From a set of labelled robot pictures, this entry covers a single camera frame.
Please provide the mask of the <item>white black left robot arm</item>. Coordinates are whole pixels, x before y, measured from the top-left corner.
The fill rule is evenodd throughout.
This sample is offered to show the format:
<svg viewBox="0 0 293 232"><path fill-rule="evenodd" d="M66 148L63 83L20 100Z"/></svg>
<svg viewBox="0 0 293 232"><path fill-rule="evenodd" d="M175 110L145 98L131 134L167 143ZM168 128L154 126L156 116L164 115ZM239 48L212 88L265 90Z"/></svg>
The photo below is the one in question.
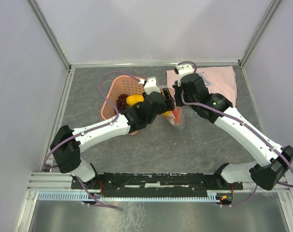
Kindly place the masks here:
<svg viewBox="0 0 293 232"><path fill-rule="evenodd" d="M75 129L62 126L50 145L59 171L77 176L89 189L95 188L99 177L95 168L81 158L81 153L103 141L142 130L158 115L175 108L175 100L167 88L161 93L144 93L143 97L143 101L105 121Z"/></svg>

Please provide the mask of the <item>clear zip top bag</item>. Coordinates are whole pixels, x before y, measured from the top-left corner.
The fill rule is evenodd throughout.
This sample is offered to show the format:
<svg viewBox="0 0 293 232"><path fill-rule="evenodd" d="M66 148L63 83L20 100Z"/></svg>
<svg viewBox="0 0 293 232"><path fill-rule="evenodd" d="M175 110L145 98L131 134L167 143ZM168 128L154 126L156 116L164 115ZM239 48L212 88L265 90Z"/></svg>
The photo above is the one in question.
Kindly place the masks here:
<svg viewBox="0 0 293 232"><path fill-rule="evenodd" d="M159 88L160 88L160 90L165 89L165 88L169 89L172 97L174 98L175 90L172 87L161 85L161 86L159 86ZM186 126L182 108L177 107L176 104L175 104L175 109L173 111L171 111L171 112L172 113L170 114L170 116L165 117L165 118L167 119L168 123L172 127L177 128L178 130L182 131Z"/></svg>

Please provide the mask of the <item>yellow toy mango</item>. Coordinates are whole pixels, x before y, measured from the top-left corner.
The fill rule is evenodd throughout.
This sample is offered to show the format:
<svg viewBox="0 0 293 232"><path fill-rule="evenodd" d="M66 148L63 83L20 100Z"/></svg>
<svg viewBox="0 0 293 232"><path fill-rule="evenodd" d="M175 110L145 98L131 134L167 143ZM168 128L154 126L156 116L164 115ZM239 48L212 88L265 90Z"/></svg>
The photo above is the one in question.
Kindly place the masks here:
<svg viewBox="0 0 293 232"><path fill-rule="evenodd" d="M126 104L129 105L129 106L133 106L135 105L136 103L138 102L143 102L144 101L144 97L143 95L139 95L139 94L136 94L136 95L130 95L126 98Z"/></svg>

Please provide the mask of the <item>orange toy fruit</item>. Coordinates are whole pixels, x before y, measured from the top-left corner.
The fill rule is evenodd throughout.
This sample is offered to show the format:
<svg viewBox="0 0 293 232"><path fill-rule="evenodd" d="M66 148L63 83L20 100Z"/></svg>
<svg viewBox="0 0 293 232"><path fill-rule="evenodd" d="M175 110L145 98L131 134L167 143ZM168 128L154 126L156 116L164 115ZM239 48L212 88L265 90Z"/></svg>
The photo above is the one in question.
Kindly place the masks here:
<svg viewBox="0 0 293 232"><path fill-rule="evenodd" d="M161 114L161 116L169 117L171 113L172 113L171 111L167 111L167 112Z"/></svg>

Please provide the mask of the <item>pink plastic perforated basket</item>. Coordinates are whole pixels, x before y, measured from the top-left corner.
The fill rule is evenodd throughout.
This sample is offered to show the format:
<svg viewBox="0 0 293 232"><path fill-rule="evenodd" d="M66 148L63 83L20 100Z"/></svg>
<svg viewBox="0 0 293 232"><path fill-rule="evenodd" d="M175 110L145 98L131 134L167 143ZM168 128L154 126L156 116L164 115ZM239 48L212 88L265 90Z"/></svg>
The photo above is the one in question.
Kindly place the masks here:
<svg viewBox="0 0 293 232"><path fill-rule="evenodd" d="M116 105L117 99L121 94L136 95L142 94L143 92L143 85L129 76L120 75L112 82L106 97L113 105ZM116 115L114 108L107 101L104 101L100 114L103 120L107 120Z"/></svg>

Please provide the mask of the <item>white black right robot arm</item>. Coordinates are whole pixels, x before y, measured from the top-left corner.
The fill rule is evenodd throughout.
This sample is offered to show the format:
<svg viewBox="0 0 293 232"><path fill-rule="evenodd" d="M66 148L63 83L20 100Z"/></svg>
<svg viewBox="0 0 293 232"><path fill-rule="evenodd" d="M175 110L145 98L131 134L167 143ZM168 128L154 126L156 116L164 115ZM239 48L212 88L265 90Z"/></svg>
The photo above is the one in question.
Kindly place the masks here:
<svg viewBox="0 0 293 232"><path fill-rule="evenodd" d="M197 73L179 77L175 81L177 106L189 106L198 116L229 133L255 159L242 164L225 164L214 176L214 185L225 189L234 182L253 182L265 190L276 184L291 169L293 147L281 146L252 126L236 107L222 94L209 93L203 78Z"/></svg>

